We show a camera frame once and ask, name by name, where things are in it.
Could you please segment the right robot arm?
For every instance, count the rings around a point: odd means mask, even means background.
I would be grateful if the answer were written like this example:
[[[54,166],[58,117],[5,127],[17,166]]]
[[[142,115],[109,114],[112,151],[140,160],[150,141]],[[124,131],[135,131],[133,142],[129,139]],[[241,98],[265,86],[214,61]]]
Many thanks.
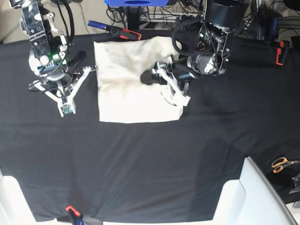
[[[28,91],[41,92],[57,103],[61,117],[75,114],[74,98],[88,75],[95,68],[79,68],[87,57],[79,51],[68,59],[69,48],[75,36],[74,19],[67,1],[66,7],[71,31],[63,32],[54,24],[54,12],[46,9],[39,0],[11,0],[11,8],[20,9],[20,28],[30,42],[29,67],[37,80],[28,85]]]

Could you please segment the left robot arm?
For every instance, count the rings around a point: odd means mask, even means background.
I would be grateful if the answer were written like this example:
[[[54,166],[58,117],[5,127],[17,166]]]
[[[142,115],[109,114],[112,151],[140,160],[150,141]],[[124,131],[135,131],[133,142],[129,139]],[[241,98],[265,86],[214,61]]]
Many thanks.
[[[174,54],[157,61],[153,68],[144,71],[141,82],[158,84],[161,95],[171,105],[187,106],[188,90],[193,79],[217,76],[226,69],[230,45],[235,30],[243,18],[242,0],[209,0],[204,14],[179,23],[172,32]],[[184,29],[196,32],[195,49],[185,51],[177,45],[177,34]]]

